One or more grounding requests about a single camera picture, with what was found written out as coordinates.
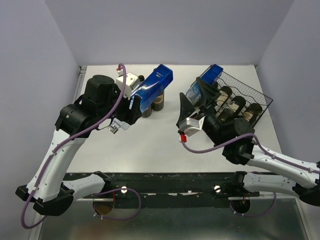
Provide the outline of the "tall blue glass bottle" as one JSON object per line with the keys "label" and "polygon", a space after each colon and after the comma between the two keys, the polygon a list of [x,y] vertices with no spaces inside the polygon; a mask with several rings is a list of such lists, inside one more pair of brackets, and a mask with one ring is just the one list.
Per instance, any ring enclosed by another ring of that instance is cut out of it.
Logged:
{"label": "tall blue glass bottle", "polygon": [[[131,100],[134,96],[140,96],[140,111],[141,115],[152,105],[154,100],[165,90],[166,87],[173,81],[173,71],[167,66],[160,64],[152,73],[145,78],[144,82],[139,83],[137,88],[132,92],[131,98],[123,96],[123,100]],[[113,134],[119,129],[127,130],[131,125],[117,119],[117,108],[111,117],[110,125],[107,127]]]}

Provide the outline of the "green wine bottle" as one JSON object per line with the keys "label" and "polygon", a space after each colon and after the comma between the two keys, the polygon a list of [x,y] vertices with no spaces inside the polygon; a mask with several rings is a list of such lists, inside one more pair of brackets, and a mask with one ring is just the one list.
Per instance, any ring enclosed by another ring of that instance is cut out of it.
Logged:
{"label": "green wine bottle", "polygon": [[224,103],[229,99],[232,93],[232,89],[229,86],[221,87],[221,89],[219,90],[219,96],[216,99],[216,111],[218,111],[224,105]]}
{"label": "green wine bottle", "polygon": [[241,110],[245,107],[246,100],[242,96],[235,96],[229,103],[226,104],[226,107],[222,110],[221,114],[218,116],[218,119],[222,122],[225,122],[232,117],[236,117]]}

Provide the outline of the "short blue glass bottle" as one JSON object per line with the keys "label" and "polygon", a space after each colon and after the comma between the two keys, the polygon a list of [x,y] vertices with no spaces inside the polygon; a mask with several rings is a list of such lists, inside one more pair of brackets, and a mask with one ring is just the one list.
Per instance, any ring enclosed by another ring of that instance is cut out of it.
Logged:
{"label": "short blue glass bottle", "polygon": [[202,92],[206,88],[212,87],[221,76],[223,68],[217,64],[210,65],[186,91],[185,96],[195,106],[200,103]]}

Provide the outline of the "green bottle grey foil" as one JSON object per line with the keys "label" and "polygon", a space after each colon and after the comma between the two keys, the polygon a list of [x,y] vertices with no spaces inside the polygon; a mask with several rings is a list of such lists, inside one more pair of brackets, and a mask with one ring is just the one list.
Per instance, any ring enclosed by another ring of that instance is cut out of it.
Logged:
{"label": "green bottle grey foil", "polygon": [[254,102],[248,106],[242,115],[251,125],[253,125],[262,110],[262,106]]}

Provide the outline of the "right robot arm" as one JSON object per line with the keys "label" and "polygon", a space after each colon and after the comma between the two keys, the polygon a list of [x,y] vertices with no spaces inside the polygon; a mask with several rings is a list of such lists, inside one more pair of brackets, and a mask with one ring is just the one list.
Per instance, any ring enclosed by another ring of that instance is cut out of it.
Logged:
{"label": "right robot arm", "polygon": [[[220,93],[214,86],[196,79],[199,88],[198,108],[184,94],[179,94],[180,113],[176,123],[180,142],[194,154],[222,149],[222,156],[235,165],[264,169],[267,173],[237,172],[230,191],[244,193],[272,192],[297,197],[311,206],[320,205],[320,164],[298,160],[265,148],[255,135],[252,125],[243,116],[221,121],[214,112]],[[195,150],[186,145],[187,138],[204,131],[213,142],[212,148]]]}

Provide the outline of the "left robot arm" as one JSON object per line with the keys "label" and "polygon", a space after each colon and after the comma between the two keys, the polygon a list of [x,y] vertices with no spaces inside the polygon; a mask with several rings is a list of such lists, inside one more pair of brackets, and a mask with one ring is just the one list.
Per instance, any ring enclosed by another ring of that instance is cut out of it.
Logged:
{"label": "left robot arm", "polygon": [[32,180],[19,186],[16,195],[33,203],[43,216],[60,216],[71,204],[93,195],[107,197],[111,178],[101,171],[76,180],[65,180],[66,172],[91,132],[106,119],[117,117],[133,125],[142,115],[141,98],[124,97],[115,81],[105,75],[90,78],[73,104],[61,109],[49,150]]}

